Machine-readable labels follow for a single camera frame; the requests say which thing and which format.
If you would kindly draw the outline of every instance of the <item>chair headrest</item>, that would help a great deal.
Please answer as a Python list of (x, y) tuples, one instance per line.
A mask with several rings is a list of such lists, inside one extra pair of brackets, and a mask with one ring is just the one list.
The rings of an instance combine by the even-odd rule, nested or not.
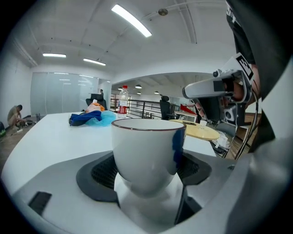
[(162, 99), (162, 101), (169, 101), (169, 97), (168, 96), (162, 96), (161, 99)]
[(97, 101), (104, 100), (104, 98), (103, 98), (103, 96), (101, 94), (96, 94), (96, 93), (91, 94), (91, 99), (96, 99)]

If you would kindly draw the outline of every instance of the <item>bottle label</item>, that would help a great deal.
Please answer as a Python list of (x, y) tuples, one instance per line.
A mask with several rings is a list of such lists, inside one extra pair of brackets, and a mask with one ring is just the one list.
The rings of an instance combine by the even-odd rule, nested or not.
[(127, 101), (118, 101), (118, 114), (126, 114), (127, 111)]

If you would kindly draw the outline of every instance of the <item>fluorescent light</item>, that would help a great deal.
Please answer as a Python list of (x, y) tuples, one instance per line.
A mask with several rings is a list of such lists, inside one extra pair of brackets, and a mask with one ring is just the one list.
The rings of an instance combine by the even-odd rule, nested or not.
[(66, 58), (65, 54), (57, 54), (57, 53), (43, 53), (44, 57), (59, 57), (59, 58)]
[(93, 64), (99, 64), (99, 65), (102, 65), (102, 66), (106, 66), (106, 64), (104, 64), (104, 63), (101, 63), (101, 62), (98, 62), (98, 61), (95, 61), (95, 60), (90, 60), (90, 59), (87, 59), (87, 58), (84, 58), (83, 61), (90, 62), (90, 63), (93, 63)]
[(122, 18), (127, 20), (130, 24), (132, 24), (134, 27), (137, 28), (138, 31), (140, 31), (145, 37), (149, 37), (152, 34), (147, 30), (146, 27), (143, 26), (142, 23), (140, 23), (132, 14), (130, 14), (127, 10), (122, 8), (119, 5), (115, 5), (112, 8), (112, 11), (120, 15)]
[(89, 76), (89, 75), (80, 75), (80, 76), (84, 76), (84, 77), (93, 78), (93, 76)]

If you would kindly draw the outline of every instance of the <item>ceiling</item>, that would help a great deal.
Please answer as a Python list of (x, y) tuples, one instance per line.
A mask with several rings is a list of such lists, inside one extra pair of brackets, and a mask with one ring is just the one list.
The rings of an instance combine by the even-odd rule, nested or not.
[[(145, 38), (112, 12), (117, 3), (139, 19), (152, 36)], [(168, 10), (166, 16), (157, 13), (161, 8)], [(31, 66), (58, 63), (119, 72), (127, 55), (146, 44), (217, 41), (234, 45), (225, 14), (225, 0), (38, 1), (19, 22), (13, 38), (29, 55)], [(42, 53), (64, 53), (67, 58), (44, 58)], [(86, 63), (83, 58), (106, 66)]]
[(166, 73), (152, 76), (140, 77), (134, 80), (124, 81), (112, 85), (112, 91), (120, 92), (119, 87), (128, 86), (130, 94), (141, 92), (142, 95), (153, 95), (155, 91), (160, 94), (173, 97), (183, 97), (182, 88), (188, 84), (212, 78), (212, 74), (207, 73)]

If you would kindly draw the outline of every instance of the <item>blue pattern on cup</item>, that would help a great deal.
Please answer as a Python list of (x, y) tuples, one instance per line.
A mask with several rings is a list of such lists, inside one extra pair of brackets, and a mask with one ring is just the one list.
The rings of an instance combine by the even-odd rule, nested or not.
[(172, 142), (173, 142), (172, 148), (173, 150), (175, 150), (173, 160), (176, 162), (177, 169), (179, 168), (180, 162), (182, 159), (184, 135), (185, 135), (185, 128), (177, 130), (172, 139)]

